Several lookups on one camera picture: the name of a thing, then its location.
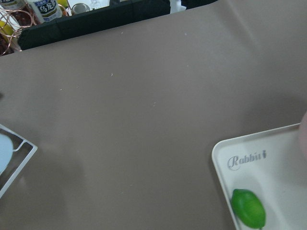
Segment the bottle rack with bottles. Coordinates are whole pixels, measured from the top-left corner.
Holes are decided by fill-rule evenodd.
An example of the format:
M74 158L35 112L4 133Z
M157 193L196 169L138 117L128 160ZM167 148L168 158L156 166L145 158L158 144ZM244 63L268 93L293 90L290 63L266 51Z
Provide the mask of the bottle rack with bottles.
M2 0L0 2L0 55L21 51L18 38L22 30L40 24L26 0Z

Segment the light blue cup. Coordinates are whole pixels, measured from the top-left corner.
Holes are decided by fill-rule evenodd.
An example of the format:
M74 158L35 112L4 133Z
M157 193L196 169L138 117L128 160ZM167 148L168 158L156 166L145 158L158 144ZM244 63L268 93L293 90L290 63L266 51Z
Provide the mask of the light blue cup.
M13 154L13 143L11 139L4 135L0 135L0 173L2 174L7 168Z

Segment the pink bowl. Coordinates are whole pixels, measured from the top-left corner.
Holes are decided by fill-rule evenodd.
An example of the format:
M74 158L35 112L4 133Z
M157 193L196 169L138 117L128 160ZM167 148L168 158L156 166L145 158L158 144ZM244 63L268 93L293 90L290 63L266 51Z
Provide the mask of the pink bowl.
M298 143L302 153L306 158L307 157L307 113L304 114L299 125Z

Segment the green lime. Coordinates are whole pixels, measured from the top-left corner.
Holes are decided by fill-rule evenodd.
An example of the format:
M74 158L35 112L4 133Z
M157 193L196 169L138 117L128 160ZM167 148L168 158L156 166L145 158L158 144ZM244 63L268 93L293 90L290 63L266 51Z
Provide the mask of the green lime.
M260 199L250 190L234 189L231 198L234 214L252 229L263 229L266 224L266 211Z

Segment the cream rectangular tray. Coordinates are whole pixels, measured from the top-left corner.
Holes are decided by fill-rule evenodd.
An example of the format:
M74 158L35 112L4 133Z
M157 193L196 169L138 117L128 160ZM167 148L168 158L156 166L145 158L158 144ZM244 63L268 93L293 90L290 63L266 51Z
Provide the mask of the cream rectangular tray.
M227 202L252 191L266 211L267 230L307 227L307 160L293 124L218 142L212 161Z

